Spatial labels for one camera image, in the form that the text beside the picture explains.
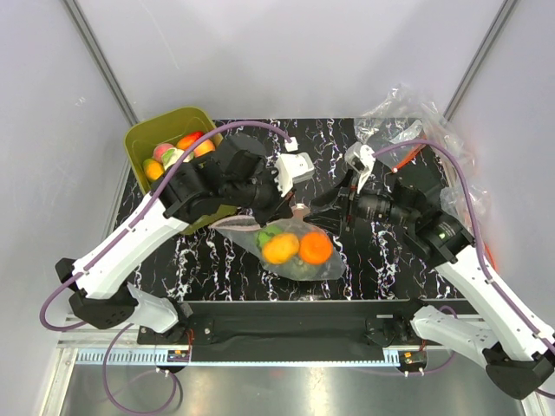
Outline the green striped watermelon toy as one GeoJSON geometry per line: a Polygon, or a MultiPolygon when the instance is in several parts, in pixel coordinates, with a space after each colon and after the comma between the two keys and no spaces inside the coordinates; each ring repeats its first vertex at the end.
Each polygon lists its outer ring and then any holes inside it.
{"type": "Polygon", "coordinates": [[[262,250],[264,246],[271,241],[274,237],[272,232],[261,230],[256,236],[256,245],[257,247],[262,250]]]}

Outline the orange fruit toy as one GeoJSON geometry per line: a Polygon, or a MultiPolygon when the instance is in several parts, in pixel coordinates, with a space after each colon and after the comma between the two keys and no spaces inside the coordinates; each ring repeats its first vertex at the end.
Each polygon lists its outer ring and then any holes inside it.
{"type": "Polygon", "coordinates": [[[333,253],[333,245],[322,231],[311,231],[300,239],[299,257],[306,263],[320,265],[326,263],[333,253]]]}

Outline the clear zip top bag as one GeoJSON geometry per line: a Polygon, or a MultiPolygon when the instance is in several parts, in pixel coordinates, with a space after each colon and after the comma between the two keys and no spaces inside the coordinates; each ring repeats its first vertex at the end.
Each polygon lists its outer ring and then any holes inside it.
{"type": "Polygon", "coordinates": [[[337,280],[346,264],[323,229],[306,222],[310,209],[293,206],[293,217],[259,224],[252,215],[220,219],[211,228],[257,257],[265,270],[297,281],[337,280]]]}

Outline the white cauliflower toy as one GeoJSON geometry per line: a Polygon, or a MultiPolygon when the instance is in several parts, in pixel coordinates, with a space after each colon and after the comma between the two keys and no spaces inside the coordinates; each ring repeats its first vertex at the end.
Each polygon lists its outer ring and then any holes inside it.
{"type": "Polygon", "coordinates": [[[174,165],[178,159],[184,154],[185,152],[177,147],[171,147],[166,150],[162,156],[162,165],[165,171],[168,171],[172,165],[174,165]]]}

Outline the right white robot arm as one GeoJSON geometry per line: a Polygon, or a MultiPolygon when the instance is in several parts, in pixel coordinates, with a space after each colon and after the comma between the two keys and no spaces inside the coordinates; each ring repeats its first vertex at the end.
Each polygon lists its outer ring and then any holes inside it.
{"type": "Polygon", "coordinates": [[[537,318],[479,253],[473,235],[441,209],[439,190],[397,179],[391,191],[358,190],[355,175],[310,202],[306,221],[339,235],[363,220],[403,228],[415,257],[458,289],[486,323],[477,327],[413,300],[385,325],[401,342],[437,342],[482,367],[508,396],[522,400],[554,373],[554,330],[537,318]]]}

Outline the green netted melon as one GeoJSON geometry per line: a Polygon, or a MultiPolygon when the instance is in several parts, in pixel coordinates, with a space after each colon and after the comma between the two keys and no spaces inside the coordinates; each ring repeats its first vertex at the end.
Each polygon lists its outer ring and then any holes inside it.
{"type": "Polygon", "coordinates": [[[277,273],[280,276],[297,282],[316,281],[321,277],[321,267],[319,265],[306,263],[296,258],[279,265],[277,268],[277,273]]]}

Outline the olive green plastic bin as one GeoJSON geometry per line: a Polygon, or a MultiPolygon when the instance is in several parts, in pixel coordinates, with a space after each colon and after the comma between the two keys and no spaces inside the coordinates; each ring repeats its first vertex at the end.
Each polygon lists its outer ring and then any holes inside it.
{"type": "MultiPolygon", "coordinates": [[[[197,107],[178,108],[133,126],[125,136],[124,147],[143,195],[150,192],[151,184],[143,172],[142,163],[145,159],[153,156],[153,150],[157,145],[162,143],[175,145],[189,133],[197,131],[208,133],[215,128],[216,126],[212,119],[197,107]]],[[[133,228],[129,228],[128,225],[126,228],[133,232],[137,231],[140,225],[146,225],[147,218],[153,216],[151,214],[154,214],[156,206],[150,208],[140,222],[137,223],[133,220],[131,223],[134,225],[133,228]]],[[[221,205],[216,213],[200,218],[194,224],[190,224],[180,234],[183,236],[192,235],[195,231],[207,227],[222,218],[235,215],[237,212],[237,207],[221,205]]]]}

